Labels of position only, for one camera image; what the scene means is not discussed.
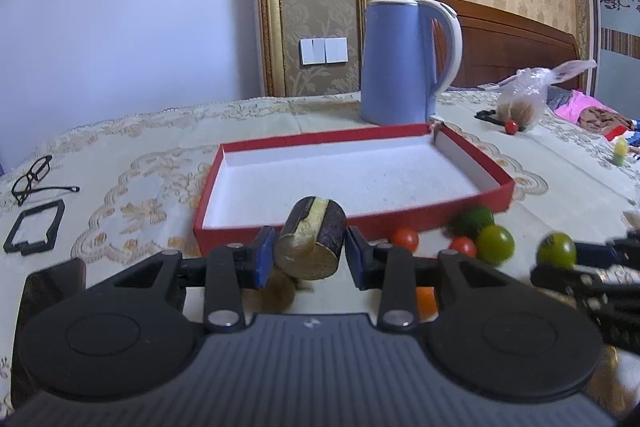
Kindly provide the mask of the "black eyeglasses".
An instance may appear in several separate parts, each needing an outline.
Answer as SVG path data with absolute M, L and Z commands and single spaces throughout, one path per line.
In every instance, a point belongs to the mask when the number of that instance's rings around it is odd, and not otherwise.
M 34 194 L 58 191 L 79 193 L 77 185 L 44 185 L 42 180 L 50 173 L 53 157 L 43 155 L 37 158 L 32 165 L 19 176 L 11 187 L 11 195 L 17 206 L 23 206 L 27 199 Z

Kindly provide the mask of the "embroidered cream tablecloth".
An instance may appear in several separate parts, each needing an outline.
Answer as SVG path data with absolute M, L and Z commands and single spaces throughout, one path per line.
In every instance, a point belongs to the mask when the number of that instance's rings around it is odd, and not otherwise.
M 437 113 L 512 176 L 513 202 L 497 220 L 516 251 L 503 271 L 524 279 L 548 233 L 602 243 L 623 236 L 639 208 L 639 163 L 611 161 L 602 139 L 574 124 L 542 117 L 529 132 L 507 135 L 476 119 L 488 92 L 448 92 Z M 164 248 L 198 255 L 192 234 L 206 176 L 222 143 L 358 128 L 356 93 L 253 98 L 101 121 L 40 146 L 50 155 L 47 185 L 70 188 L 52 251 L 1 258 L 1 410 L 13 410 L 13 337 L 29 273 L 77 257 L 95 284 Z

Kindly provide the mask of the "black smartphone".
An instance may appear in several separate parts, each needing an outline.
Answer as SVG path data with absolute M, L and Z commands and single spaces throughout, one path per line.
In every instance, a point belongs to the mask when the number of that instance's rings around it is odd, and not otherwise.
M 12 407 L 17 410 L 40 390 L 40 384 L 29 375 L 20 355 L 26 324 L 37 314 L 86 288 L 86 265 L 80 259 L 70 259 L 26 277 L 18 307 L 14 331 L 11 390 Z

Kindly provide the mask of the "small yellow green bottle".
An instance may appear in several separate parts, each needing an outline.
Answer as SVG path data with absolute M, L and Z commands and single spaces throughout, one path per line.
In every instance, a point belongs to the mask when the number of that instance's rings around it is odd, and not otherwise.
M 628 148 L 629 146 L 626 139 L 623 136 L 620 136 L 613 147 L 612 163 L 615 166 L 620 167 L 625 164 Z

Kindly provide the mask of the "blue electric kettle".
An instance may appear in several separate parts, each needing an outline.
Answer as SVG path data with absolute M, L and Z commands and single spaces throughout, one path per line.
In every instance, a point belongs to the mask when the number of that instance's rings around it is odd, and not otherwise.
M 374 0 L 366 9 L 361 118 L 378 126 L 425 124 L 462 61 L 457 12 L 436 0 Z

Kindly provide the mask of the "far red cherry tomato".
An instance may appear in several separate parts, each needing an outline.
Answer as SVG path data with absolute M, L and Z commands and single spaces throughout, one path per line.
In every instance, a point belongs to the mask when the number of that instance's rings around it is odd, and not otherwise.
M 514 120 L 507 120 L 503 127 L 504 131 L 510 135 L 514 135 L 515 133 L 518 133 L 518 130 L 520 130 L 520 126 Z

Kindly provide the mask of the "plastic bag of longans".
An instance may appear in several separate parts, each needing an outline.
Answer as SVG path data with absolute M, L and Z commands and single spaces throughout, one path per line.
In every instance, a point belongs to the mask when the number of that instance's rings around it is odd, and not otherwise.
M 574 60 L 555 68 L 533 67 L 519 69 L 514 75 L 494 87 L 499 93 L 496 117 L 501 124 L 513 121 L 526 131 L 538 124 L 548 108 L 548 88 L 572 80 L 597 66 L 595 60 Z

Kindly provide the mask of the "red cherry tomato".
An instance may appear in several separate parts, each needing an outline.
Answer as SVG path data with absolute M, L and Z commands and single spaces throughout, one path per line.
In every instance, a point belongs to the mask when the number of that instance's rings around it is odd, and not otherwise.
M 390 243 L 407 249 L 410 253 L 415 253 L 419 247 L 420 237 L 412 228 L 400 227 L 393 231 L 388 238 Z
M 504 131 L 510 135 L 514 135 L 515 133 L 518 133 L 518 130 L 520 130 L 520 126 L 514 120 L 507 120 L 503 127 Z
M 477 248 L 473 239 L 466 236 L 455 237 L 449 244 L 449 249 L 471 258 L 475 258 L 477 255 Z

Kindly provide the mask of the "green cucumber piece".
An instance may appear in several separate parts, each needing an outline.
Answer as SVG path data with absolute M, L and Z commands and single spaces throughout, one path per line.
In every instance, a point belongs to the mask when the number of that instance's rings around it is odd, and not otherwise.
M 454 216 L 448 225 L 452 236 L 464 236 L 476 239 L 480 232 L 495 224 L 494 214 L 487 206 L 475 206 L 465 209 Z

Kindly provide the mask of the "red shallow box lid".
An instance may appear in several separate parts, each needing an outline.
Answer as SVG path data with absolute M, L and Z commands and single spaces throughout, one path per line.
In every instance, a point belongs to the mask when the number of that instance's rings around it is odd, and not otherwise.
M 333 199 L 367 239 L 448 225 L 475 206 L 506 211 L 515 182 L 444 124 L 405 124 L 221 144 L 196 210 L 203 254 L 280 229 L 306 196 Z

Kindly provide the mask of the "green tomato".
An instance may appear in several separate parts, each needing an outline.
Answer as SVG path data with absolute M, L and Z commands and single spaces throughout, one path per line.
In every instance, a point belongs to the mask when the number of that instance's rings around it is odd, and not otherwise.
M 538 265 L 572 269 L 577 262 L 576 245 L 573 239 L 562 232 L 548 234 L 537 248 L 536 262 Z
M 500 225 L 488 225 L 477 235 L 476 257 L 488 265 L 502 265 L 515 251 L 515 242 L 511 233 Z

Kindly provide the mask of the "black rectangular plastic frame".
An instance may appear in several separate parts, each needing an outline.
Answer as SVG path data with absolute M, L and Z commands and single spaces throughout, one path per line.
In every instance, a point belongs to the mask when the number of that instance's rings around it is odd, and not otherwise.
M 58 238 L 65 204 L 62 199 L 22 211 L 12 225 L 3 250 L 23 257 L 52 251 Z

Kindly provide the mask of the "wooden bed headboard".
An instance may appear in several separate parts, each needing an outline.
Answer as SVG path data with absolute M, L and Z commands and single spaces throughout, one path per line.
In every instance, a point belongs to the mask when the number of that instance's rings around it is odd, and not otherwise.
M 553 68 L 576 60 L 575 37 L 524 16 L 464 0 L 437 0 L 458 14 L 463 55 L 452 85 L 475 88 L 526 67 Z

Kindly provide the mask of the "purple sugarcane piece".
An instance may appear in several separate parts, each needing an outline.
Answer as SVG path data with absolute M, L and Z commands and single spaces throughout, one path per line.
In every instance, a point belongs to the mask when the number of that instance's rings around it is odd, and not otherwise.
M 274 244 L 274 264 L 297 280 L 332 277 L 340 263 L 346 225 L 344 210 L 335 200 L 299 199 Z

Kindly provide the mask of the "orange tangerine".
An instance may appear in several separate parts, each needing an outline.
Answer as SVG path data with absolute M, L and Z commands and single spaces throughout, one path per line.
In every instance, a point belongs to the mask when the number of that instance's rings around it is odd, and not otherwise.
M 433 287 L 417 287 L 416 304 L 421 322 L 431 320 L 438 314 L 438 304 Z

